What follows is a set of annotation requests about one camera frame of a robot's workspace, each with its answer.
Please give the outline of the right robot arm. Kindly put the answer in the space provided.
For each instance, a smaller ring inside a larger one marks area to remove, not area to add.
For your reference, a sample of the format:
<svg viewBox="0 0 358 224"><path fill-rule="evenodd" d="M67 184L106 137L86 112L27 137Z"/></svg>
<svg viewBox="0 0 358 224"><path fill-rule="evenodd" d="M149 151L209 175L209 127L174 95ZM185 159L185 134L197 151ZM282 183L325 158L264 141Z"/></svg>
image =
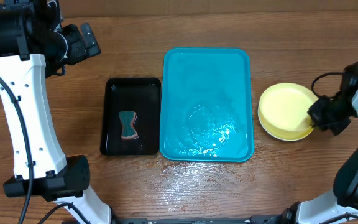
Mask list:
<svg viewBox="0 0 358 224"><path fill-rule="evenodd" d="M319 96L308 109L314 126L340 134L358 118L358 62L342 72L339 91L332 97ZM338 170L333 189L305 202L296 202L282 214L268 220L273 224L344 223L358 220L358 148Z"/></svg>

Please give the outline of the yellow plate top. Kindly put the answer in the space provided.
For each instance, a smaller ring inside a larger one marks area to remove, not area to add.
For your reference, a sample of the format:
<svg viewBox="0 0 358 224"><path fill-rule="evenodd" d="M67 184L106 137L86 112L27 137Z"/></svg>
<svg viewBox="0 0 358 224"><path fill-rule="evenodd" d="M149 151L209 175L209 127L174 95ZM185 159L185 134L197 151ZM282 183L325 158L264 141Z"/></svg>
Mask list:
<svg viewBox="0 0 358 224"><path fill-rule="evenodd" d="M275 128L304 131L313 128L313 121L307 111L317 100L318 97L302 85L278 83L262 93L257 110Z"/></svg>

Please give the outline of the yellow plate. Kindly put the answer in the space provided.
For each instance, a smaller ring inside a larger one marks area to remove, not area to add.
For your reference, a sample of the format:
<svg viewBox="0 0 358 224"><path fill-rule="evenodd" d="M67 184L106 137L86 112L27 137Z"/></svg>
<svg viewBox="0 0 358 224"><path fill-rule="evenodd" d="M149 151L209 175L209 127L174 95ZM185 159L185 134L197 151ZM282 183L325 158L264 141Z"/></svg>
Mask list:
<svg viewBox="0 0 358 224"><path fill-rule="evenodd" d="M279 139L281 141L299 141L308 135L310 135L313 131L312 127L307 128L304 131L288 131L284 129L275 128L269 121L264 118L260 110L257 110L257 115L259 119L260 125L263 127L263 129L272 137Z"/></svg>
<svg viewBox="0 0 358 224"><path fill-rule="evenodd" d="M307 111L317 100L318 97L302 85L278 83L262 93L257 110L275 128L304 131L313 128L313 121Z"/></svg>

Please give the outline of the green and red sponge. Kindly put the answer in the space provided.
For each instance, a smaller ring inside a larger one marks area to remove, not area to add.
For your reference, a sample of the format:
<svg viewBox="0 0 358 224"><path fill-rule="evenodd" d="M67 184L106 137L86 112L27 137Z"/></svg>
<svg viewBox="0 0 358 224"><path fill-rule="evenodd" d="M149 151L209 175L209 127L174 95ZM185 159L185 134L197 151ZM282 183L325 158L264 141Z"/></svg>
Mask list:
<svg viewBox="0 0 358 224"><path fill-rule="evenodd" d="M119 119L122 125L121 139L125 141L136 139L139 136L134 127L137 113L135 111L120 111Z"/></svg>

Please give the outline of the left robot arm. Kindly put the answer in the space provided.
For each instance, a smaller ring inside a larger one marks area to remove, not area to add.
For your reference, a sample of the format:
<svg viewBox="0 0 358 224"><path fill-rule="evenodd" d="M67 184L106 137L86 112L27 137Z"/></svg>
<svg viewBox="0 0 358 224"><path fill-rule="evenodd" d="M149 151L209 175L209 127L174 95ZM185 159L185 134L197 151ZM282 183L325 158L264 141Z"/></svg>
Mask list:
<svg viewBox="0 0 358 224"><path fill-rule="evenodd" d="M46 79L101 53L89 24L62 26L62 19L58 1L0 3L0 96L14 150L4 193L41 196L78 223L114 223L90 185L87 158L67 157L55 134Z"/></svg>

